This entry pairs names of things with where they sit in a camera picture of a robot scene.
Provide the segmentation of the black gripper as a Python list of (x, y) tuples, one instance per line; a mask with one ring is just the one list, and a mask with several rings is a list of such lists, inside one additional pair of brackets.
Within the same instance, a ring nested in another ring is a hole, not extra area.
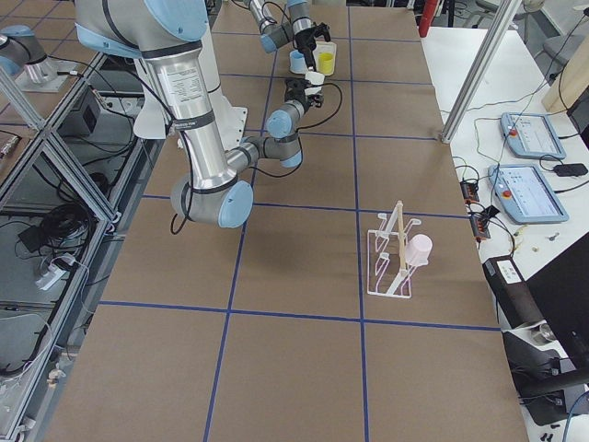
[(303, 55), (307, 71), (319, 72), (320, 52), (316, 49), (316, 38), (320, 37), (330, 41), (330, 28), (326, 23), (313, 24), (294, 35), (295, 48)]
[(304, 109), (323, 105), (324, 97), (320, 89), (309, 92), (307, 99), (306, 89), (309, 83), (304, 78), (289, 77), (284, 80), (284, 83), (284, 101), (297, 101)]

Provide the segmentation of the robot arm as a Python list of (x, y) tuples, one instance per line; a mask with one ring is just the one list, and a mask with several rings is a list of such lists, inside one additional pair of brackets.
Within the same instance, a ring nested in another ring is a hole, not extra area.
[(314, 51), (329, 27), (315, 23), (305, 1), (289, 1), (284, 23), (276, 22), (261, 1), (247, 1), (266, 52), (292, 42), (304, 58), (306, 73), (287, 80), (283, 105), (266, 122), (268, 137), (238, 139), (224, 147), (220, 112), (238, 114), (207, 79), (216, 77), (207, 7), (203, 1), (78, 1), (75, 26), (89, 49), (136, 61), (145, 72), (144, 91), (159, 106), (162, 118), (154, 138), (174, 129), (187, 152), (190, 171), (174, 187), (171, 202), (184, 220), (234, 228), (243, 225), (253, 205), (253, 190), (240, 173), (261, 158), (285, 168), (303, 161), (298, 124), (323, 103), (325, 80)]
[(243, 1), (257, 23), (265, 52), (276, 52), (287, 43), (292, 43), (303, 55), (306, 68), (317, 71), (314, 50), (317, 48), (317, 39), (323, 38), (330, 42), (329, 25), (315, 22), (311, 18), (308, 2), (304, 0), (287, 1), (285, 18), (279, 23), (272, 16), (269, 3), (270, 1)]

